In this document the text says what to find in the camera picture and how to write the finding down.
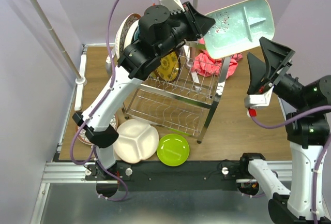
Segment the pale blue square plate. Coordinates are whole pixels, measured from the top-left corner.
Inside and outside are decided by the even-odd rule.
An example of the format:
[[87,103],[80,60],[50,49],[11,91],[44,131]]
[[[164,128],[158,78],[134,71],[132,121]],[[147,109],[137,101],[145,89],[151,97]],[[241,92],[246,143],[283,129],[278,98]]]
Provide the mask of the pale blue square plate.
[[275,24],[267,0],[245,0],[206,14],[215,24],[204,35],[206,51],[221,59],[258,47],[259,39],[273,39]]

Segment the yellow black patterned plate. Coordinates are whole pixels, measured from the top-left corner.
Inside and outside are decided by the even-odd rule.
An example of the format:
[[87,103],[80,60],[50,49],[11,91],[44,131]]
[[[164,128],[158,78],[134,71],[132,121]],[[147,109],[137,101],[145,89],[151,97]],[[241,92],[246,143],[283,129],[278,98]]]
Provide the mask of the yellow black patterned plate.
[[179,53],[173,51],[161,59],[161,64],[155,70],[155,74],[161,81],[173,82],[177,80],[180,68]]

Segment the grey swirl ceramic plate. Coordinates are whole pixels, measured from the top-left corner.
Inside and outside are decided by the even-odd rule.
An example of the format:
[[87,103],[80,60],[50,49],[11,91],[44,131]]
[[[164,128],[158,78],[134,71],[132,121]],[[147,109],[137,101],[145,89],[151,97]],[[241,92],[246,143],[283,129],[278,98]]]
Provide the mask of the grey swirl ceramic plate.
[[134,36],[135,36],[136,31],[137,31],[138,24],[139,24],[139,21],[136,20],[136,21],[130,26],[130,28],[129,28],[127,34],[126,34],[126,37],[125,37],[123,50],[124,50],[126,47],[128,47],[128,46],[134,41]]

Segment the teal scalloped plate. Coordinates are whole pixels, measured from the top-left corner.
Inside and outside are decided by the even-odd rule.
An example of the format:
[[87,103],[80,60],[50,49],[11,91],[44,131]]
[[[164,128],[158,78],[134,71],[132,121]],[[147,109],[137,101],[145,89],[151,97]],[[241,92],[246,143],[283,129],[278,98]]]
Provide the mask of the teal scalloped plate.
[[134,32],[134,36],[133,36],[133,41],[137,40],[140,34],[140,29],[139,27],[136,28],[135,32]]

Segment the woven bamboo plate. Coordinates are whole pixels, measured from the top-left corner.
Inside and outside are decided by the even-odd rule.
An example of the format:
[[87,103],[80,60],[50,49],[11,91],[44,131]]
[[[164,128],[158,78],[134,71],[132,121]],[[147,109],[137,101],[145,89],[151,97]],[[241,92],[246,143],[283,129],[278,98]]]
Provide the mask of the woven bamboo plate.
[[154,71],[152,71],[151,73],[150,73],[150,78],[152,78],[152,79],[156,79],[157,78],[157,75],[155,74],[155,72]]

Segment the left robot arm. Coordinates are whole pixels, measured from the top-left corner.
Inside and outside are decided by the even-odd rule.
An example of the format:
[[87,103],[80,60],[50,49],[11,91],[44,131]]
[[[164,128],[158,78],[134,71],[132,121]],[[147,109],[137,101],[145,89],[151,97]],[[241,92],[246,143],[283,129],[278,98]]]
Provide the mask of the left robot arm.
[[190,2],[183,9],[171,12],[163,5],[148,7],[138,21],[138,38],[124,48],[112,76],[95,101],[83,112],[73,115],[79,129],[91,142],[99,166],[97,174],[103,180],[114,176],[116,163],[112,145],[119,134],[110,120],[128,95],[161,64],[161,58],[187,41],[205,36],[216,21],[196,11]]

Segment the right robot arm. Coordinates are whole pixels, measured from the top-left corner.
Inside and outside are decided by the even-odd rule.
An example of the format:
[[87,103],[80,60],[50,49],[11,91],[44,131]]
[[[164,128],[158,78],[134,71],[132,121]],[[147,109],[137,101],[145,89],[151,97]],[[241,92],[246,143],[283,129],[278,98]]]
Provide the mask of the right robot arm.
[[286,188],[261,154],[244,153],[238,165],[243,178],[253,177],[268,198],[274,223],[330,223],[322,203],[324,159],[330,146],[330,76],[307,85],[292,77],[294,51],[261,37],[264,58],[247,55],[250,84],[244,100],[248,115],[256,119],[257,108],[267,107],[272,94],[294,108],[282,127],[292,154],[291,188]]

